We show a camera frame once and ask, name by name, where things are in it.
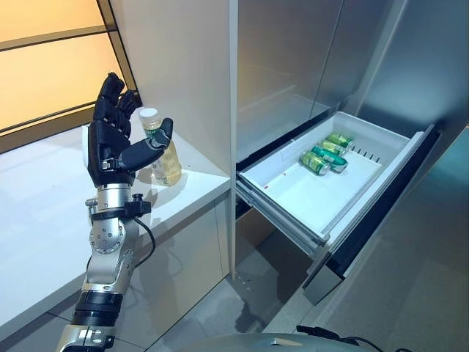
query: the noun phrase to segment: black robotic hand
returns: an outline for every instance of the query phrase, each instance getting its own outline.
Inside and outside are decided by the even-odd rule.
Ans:
[[[173,122],[164,119],[157,133],[130,145],[130,116],[138,107],[133,93],[115,73],[109,73],[97,96],[93,121],[88,127],[88,172],[95,187],[110,183],[133,185],[135,171],[160,158],[169,146]]]

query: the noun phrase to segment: bottle cap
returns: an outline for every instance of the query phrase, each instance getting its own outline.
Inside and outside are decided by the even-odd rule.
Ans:
[[[158,114],[158,110],[155,108],[145,108],[139,111],[139,117],[143,120],[151,119]]]

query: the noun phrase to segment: drawer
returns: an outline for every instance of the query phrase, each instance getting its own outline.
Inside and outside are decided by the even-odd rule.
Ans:
[[[348,166],[340,174],[316,176],[301,165],[300,156],[333,132],[353,138],[354,145],[344,156]],[[434,135],[429,126],[407,138],[339,111],[238,170],[237,193],[314,258],[306,284],[315,276],[337,284],[344,278],[344,266],[355,259],[405,189],[421,163],[417,159],[423,160],[434,143]],[[412,172],[403,172],[409,165]],[[380,219],[367,216],[377,206]],[[357,235],[358,228],[366,231]],[[358,238],[350,243],[350,236]],[[335,254],[345,258],[347,265]],[[324,265],[333,268],[331,273],[321,271]]]

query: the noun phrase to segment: soda can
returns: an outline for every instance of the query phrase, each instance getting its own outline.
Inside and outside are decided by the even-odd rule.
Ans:
[[[348,165],[347,160],[330,152],[329,150],[322,149],[319,145],[315,145],[311,151],[317,156],[324,159],[330,164],[330,169],[334,172],[342,172]]]
[[[323,176],[330,169],[329,164],[321,157],[312,152],[304,152],[300,158],[301,163],[310,169],[314,174]]]
[[[326,138],[329,142],[333,142],[341,147],[350,149],[352,147],[352,140],[350,137],[344,136],[339,133],[332,133]]]
[[[347,149],[345,149],[344,147],[341,147],[340,145],[337,145],[337,144],[335,144],[331,141],[328,141],[327,139],[320,142],[320,146],[323,149],[329,150],[330,152],[332,152],[332,153],[334,153],[338,156],[343,156],[345,154],[345,152],[347,151]]]

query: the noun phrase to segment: freezer drawer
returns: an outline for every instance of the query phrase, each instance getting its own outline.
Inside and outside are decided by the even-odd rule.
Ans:
[[[253,165],[239,170],[237,192],[306,254],[315,258],[311,272],[314,276],[335,253],[345,255],[342,245],[350,246],[348,236],[359,225],[363,226],[366,214],[396,181],[431,130],[432,126],[409,139],[337,112]],[[300,164],[300,155],[333,132],[354,139],[354,147],[344,156],[348,167],[341,174],[329,172],[316,176]],[[347,260],[351,256],[355,257],[356,253],[345,255]],[[342,274],[343,270],[337,275],[338,280]],[[318,277],[332,276],[322,272]]]

